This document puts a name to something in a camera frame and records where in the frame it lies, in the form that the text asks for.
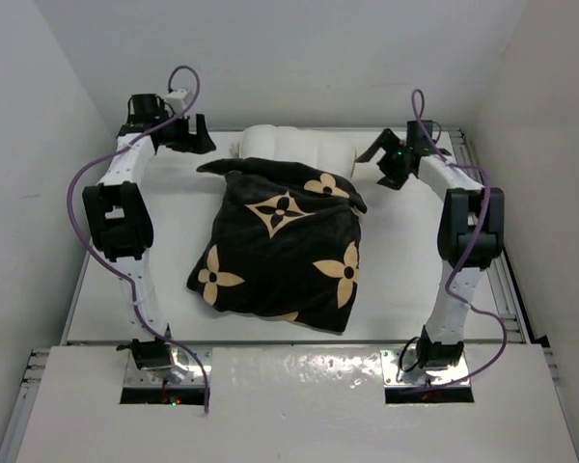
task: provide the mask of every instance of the black fabric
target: black fabric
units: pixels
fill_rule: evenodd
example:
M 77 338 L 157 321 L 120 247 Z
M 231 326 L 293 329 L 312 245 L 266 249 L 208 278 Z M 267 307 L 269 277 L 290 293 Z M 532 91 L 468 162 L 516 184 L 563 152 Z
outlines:
M 259 158 L 213 161 L 198 172 L 225 176 L 227 189 L 187 287 L 220 312 L 343 332 L 359 277 L 356 210 L 367 211 L 353 185 Z

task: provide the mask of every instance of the beige flower pattern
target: beige flower pattern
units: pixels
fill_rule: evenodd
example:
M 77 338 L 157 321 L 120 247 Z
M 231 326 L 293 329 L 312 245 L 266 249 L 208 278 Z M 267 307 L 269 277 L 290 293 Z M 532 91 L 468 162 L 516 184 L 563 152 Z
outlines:
M 291 312 L 286 313 L 285 315 L 281 315 L 281 319 L 285 321 L 296 321 L 296 318 L 298 318 L 298 316 L 299 316 L 298 312 Z
M 313 215 L 302 211 L 289 191 L 285 195 L 273 196 L 261 203 L 246 206 L 264 222 L 271 238 L 288 223 Z
M 221 265 L 216 244 L 208 251 L 206 265 L 207 268 L 200 270 L 197 279 L 204 284 L 203 297 L 211 306 L 216 302 L 219 286 L 230 287 L 244 283 L 244 280 L 233 273 L 219 271 Z
M 323 173 L 319 176 L 319 180 L 309 180 L 303 187 L 307 191 L 321 193 L 329 196 L 339 196 L 341 198 L 349 198 L 347 192 L 337 186 L 337 181 L 330 174 Z
M 338 278 L 337 287 L 337 309 L 340 309 L 351 297 L 354 292 L 354 284 L 358 284 L 358 248 L 352 241 L 345 249 L 344 261 L 336 260 L 319 260 L 313 262 L 313 265 L 321 273 L 330 278 Z

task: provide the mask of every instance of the white platform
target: white platform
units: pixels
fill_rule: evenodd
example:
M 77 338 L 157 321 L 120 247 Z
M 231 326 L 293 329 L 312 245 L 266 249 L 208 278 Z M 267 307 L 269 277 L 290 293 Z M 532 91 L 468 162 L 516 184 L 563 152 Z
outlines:
M 360 154 L 377 131 L 344 131 Z M 218 313 L 186 288 L 186 279 L 209 240 L 212 220 L 225 189 L 222 177 L 198 174 L 197 166 L 237 151 L 241 132 L 217 132 L 216 152 L 198 156 L 161 149 L 146 171 L 142 193 L 154 223 L 152 276 L 172 334 L 195 342 L 346 342 L 407 340 L 421 332 L 430 314 L 441 275 L 436 235 L 442 204 L 412 177 L 399 192 L 378 186 L 374 162 L 356 167 L 354 184 L 369 212 L 362 222 L 361 282 L 349 324 L 342 336 L 284 321 Z M 453 152 L 444 133 L 440 146 Z M 496 313 L 486 276 L 477 287 L 476 306 Z M 86 268 L 68 340 L 118 341 L 131 337 L 118 281 L 95 261 Z M 491 319 L 468 315 L 467 340 L 498 340 Z
M 468 345 L 470 369 L 494 350 Z M 386 405 L 376 347 L 216 348 L 208 416 L 121 405 L 126 356 L 52 349 L 17 463 L 577 461 L 537 345 L 509 345 L 475 403 L 440 405 Z

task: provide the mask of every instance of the white wall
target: white wall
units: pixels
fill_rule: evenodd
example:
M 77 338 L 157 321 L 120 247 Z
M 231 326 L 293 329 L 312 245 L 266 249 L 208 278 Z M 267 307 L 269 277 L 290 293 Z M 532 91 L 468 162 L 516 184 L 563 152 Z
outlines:
M 579 0 L 529 2 L 473 138 L 506 192 L 506 245 L 579 448 Z
M 526 3 L 35 1 L 111 126 L 130 94 L 163 92 L 186 63 L 202 73 L 197 110 L 213 127 L 403 124 L 416 86 L 430 117 L 464 123 Z
M 0 442 L 30 350 L 60 340 L 83 258 L 67 185 L 111 146 L 34 3 L 0 0 Z

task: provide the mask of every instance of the cable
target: cable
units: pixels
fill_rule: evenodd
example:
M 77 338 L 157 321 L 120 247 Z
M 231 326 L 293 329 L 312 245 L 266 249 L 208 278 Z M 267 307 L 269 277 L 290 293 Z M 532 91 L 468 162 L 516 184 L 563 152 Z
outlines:
M 90 253 L 90 255 L 93 257 L 93 259 L 95 259 L 103 268 L 105 268 L 106 270 L 108 270 L 109 272 L 113 273 L 114 275 L 116 275 L 119 278 L 122 278 L 123 280 L 125 280 L 126 282 L 128 282 L 131 286 L 131 298 L 133 300 L 133 310 L 135 312 L 135 317 L 137 318 L 137 320 L 139 321 L 140 325 L 142 326 L 142 328 L 144 330 L 146 330 L 148 333 L 150 333 L 152 336 L 154 336 L 155 338 L 162 340 L 164 342 L 167 342 L 171 345 L 174 345 L 175 347 L 184 350 L 189 356 L 191 356 L 193 358 L 193 360 L 195 360 L 195 362 L 197 363 L 198 367 L 202 370 L 202 375 L 204 377 L 204 410 L 206 411 L 206 413 L 208 413 L 208 409 L 209 409 L 209 400 L 210 400 L 210 385 L 208 382 L 208 377 L 207 377 L 207 373 L 206 370 L 204 369 L 204 365 L 202 364 L 202 361 L 200 359 L 198 359 L 197 355 L 195 354 L 195 352 L 193 352 L 188 346 L 186 346 L 184 343 L 177 341 L 177 340 L 173 340 L 172 338 L 163 336 L 160 333 L 157 333 L 154 328 L 152 328 L 148 322 L 146 321 L 146 319 L 142 316 L 139 307 L 137 306 L 137 301 L 138 301 L 138 297 L 137 297 L 137 289 L 135 287 L 135 281 L 130 278 L 129 276 L 127 276 L 126 274 L 122 273 L 120 270 L 117 270 L 116 268 L 114 268 L 113 266 L 111 266 L 109 263 L 107 263 L 107 261 L 105 261 L 105 259 L 95 250 L 95 248 L 90 244 L 89 238 L 86 236 L 86 233 L 84 233 L 84 231 L 81 229 L 81 227 L 79 226 L 79 223 L 77 222 L 77 218 L 75 217 L 75 211 L 74 211 L 74 193 L 75 193 L 75 186 L 77 185 L 77 182 L 79 181 L 79 179 L 82 178 L 82 176 L 91 168 L 93 168 L 95 165 L 100 164 L 102 162 L 105 162 L 109 159 L 112 159 L 116 156 L 119 156 L 121 154 L 124 154 L 125 152 L 129 151 L 131 149 L 131 147 L 133 145 L 135 145 L 137 142 L 139 142 L 140 140 L 142 140 L 145 137 L 148 137 L 149 135 L 152 135 L 154 132 L 156 132 L 157 130 L 160 130 L 163 127 L 166 127 L 167 125 L 169 125 L 170 123 L 173 123 L 175 121 L 177 121 L 178 119 L 180 119 L 181 117 L 183 117 L 193 106 L 193 104 L 195 104 L 195 101 L 197 100 L 199 94 L 200 94 L 200 87 L 201 87 L 201 81 L 200 81 L 200 76 L 199 74 L 196 72 L 195 69 L 189 67 L 189 66 L 180 66 L 177 67 L 176 69 L 174 69 L 174 71 L 172 72 L 172 76 L 177 72 L 178 69 L 181 68 L 187 68 L 188 70 L 190 70 L 193 73 L 193 77 L 195 77 L 195 81 L 196 81 L 196 88 L 195 88 L 195 94 L 193 95 L 193 98 L 191 99 L 191 101 L 186 105 L 186 107 L 180 111 L 178 114 L 174 115 L 172 118 L 168 119 L 167 121 L 160 123 L 159 125 L 156 125 L 152 128 L 149 128 L 148 130 L 140 133 L 138 136 L 136 136 L 130 144 L 128 144 L 127 146 L 125 146 L 124 148 L 121 148 L 119 150 L 116 150 L 114 152 L 112 152 L 111 154 L 106 154 L 98 159 L 95 159 L 91 162 L 89 162 L 88 164 L 86 164 L 84 167 L 82 167 L 81 169 L 79 169 L 79 171 L 77 171 L 77 173 L 75 174 L 75 176 L 73 177 L 73 179 L 70 181 L 69 184 L 69 189 L 67 190 L 67 213 L 69 214 L 69 220 L 70 220 L 70 224 L 73 227 L 73 230 L 75 231 L 75 234 L 77 235 L 77 237 L 79 238 L 79 241 L 81 242 L 81 244 L 84 246 L 84 248 L 86 248 L 86 250 Z
M 161 403 L 167 403 L 167 379 L 163 380 L 161 384 Z
M 438 129 L 437 137 L 435 137 L 435 139 L 433 140 L 433 143 L 437 143 L 440 141 L 440 137 L 442 136 L 442 126 L 440 125 L 440 123 L 438 123 L 436 121 L 433 121 L 433 123 L 435 125 L 437 125 L 437 129 Z
M 416 105 L 416 95 L 419 95 L 421 98 L 420 110 L 418 109 L 418 107 Z M 433 140 L 431 140 L 431 137 L 428 135 L 427 128 L 425 127 L 425 125 L 423 124 L 423 121 L 421 120 L 421 117 L 423 116 L 423 111 L 425 110 L 425 94 L 420 89 L 416 89 L 412 92 L 412 110 L 414 111 L 414 117 L 416 118 L 416 121 L 418 122 L 418 126 L 423 131 L 423 134 L 427 138 L 430 146 L 435 150 L 435 154 L 437 154 L 442 161 L 448 161 L 447 157 L 442 153 L 442 151 L 439 150 L 439 148 L 435 145 Z M 446 292 L 451 297 L 453 297 L 457 301 L 462 302 L 463 304 L 467 304 L 473 313 L 477 313 L 478 315 L 489 316 L 489 317 L 495 319 L 498 322 L 498 324 L 500 325 L 500 328 L 502 329 L 502 343 L 500 344 L 500 348 L 498 349 L 496 354 L 491 358 L 491 360 L 486 362 L 482 367 L 479 367 L 479 368 L 475 369 L 474 371 L 469 372 L 466 376 L 463 376 L 461 378 L 458 378 L 454 381 L 450 381 L 450 382 L 445 383 L 445 384 L 439 384 L 436 386 L 414 389 L 411 391 L 412 394 L 437 391 L 439 389 L 443 389 L 443 388 L 446 388 L 448 386 L 452 386 L 454 384 L 462 383 L 463 381 L 466 381 L 468 379 L 473 378 L 477 374 L 480 374 L 483 371 L 485 371 L 486 369 L 488 369 L 489 367 L 491 367 L 493 364 L 495 364 L 500 359 L 500 357 L 502 357 L 502 354 L 504 353 L 504 350 L 506 349 L 506 344 L 509 341 L 509 335 L 506 331 L 506 325 L 504 324 L 504 321 L 502 320 L 502 318 L 500 318 L 495 313 L 491 313 L 491 312 L 487 312 L 487 311 L 481 311 L 481 310 L 477 309 L 476 307 L 474 307 L 474 305 L 470 301 L 468 301 L 467 299 L 465 299 L 462 296 L 459 296 L 458 294 L 456 294 L 455 292 L 453 292 L 451 290 L 451 285 L 453 284 L 453 280 L 455 279 L 456 275 L 461 271 L 461 269 L 463 268 L 463 265 L 470 257 L 470 253 L 474 249 L 474 246 L 476 245 L 476 242 L 478 241 L 479 236 L 481 234 L 481 230 L 483 229 L 484 220 L 486 218 L 486 213 L 487 213 L 487 210 L 489 208 L 489 201 L 491 199 L 491 179 L 489 178 L 489 175 L 486 172 L 486 170 L 481 168 L 481 167 L 478 167 L 478 166 L 462 165 L 462 164 L 450 164 L 450 166 L 452 168 L 460 169 L 463 171 L 477 171 L 482 176 L 482 183 L 484 184 L 484 195 L 482 197 L 481 212 L 479 213 L 479 218 L 478 218 L 478 221 L 476 223 L 476 228 L 474 229 L 474 232 L 472 233 L 472 237 L 470 238 L 470 241 L 468 242 L 467 246 L 465 247 L 463 254 L 461 254 L 460 259 L 456 263 L 455 268 L 453 269 L 453 273 L 451 273 L 450 277 L 448 278 L 448 280 L 446 282 L 445 289 L 446 289 Z
M 416 337 L 412 338 L 411 340 L 409 340 L 408 342 L 406 342 L 405 346 L 401 350 L 401 353 L 399 354 L 399 369 L 401 371 L 403 371 L 404 373 L 409 373 L 410 371 L 414 370 L 414 368 L 416 368 L 418 366 L 418 364 L 420 363 L 418 360 L 416 360 L 416 362 L 411 367 L 409 367 L 409 368 L 403 367 L 403 357 L 405 357 L 405 353 L 407 352 L 407 349 L 409 348 L 410 345 L 412 345 L 412 343 L 417 342 L 419 339 L 420 339 L 420 337 L 416 336 Z
M 178 72 L 179 72 L 180 70 L 183 70 L 183 69 L 188 70 L 188 71 L 191 72 L 193 75 L 198 75 L 198 74 L 197 74 L 197 71 L 196 71 L 195 69 L 193 69 L 191 66 L 187 66 L 187 65 L 178 66 L 177 68 L 175 68 L 175 69 L 172 71 L 172 73 L 170 74 L 170 78 L 167 80 L 167 91 L 168 91 L 169 93 L 171 93 L 171 92 L 174 91 L 174 89 L 172 88 L 172 82 L 174 82 L 174 77 L 176 77 L 176 74 L 178 74 Z
M 172 105 L 170 103 L 168 103 L 167 101 L 163 101 L 163 103 L 165 104 L 166 107 L 170 108 L 170 111 L 172 111 L 172 116 L 175 116 L 176 111 L 174 111 L 174 108 L 172 107 Z

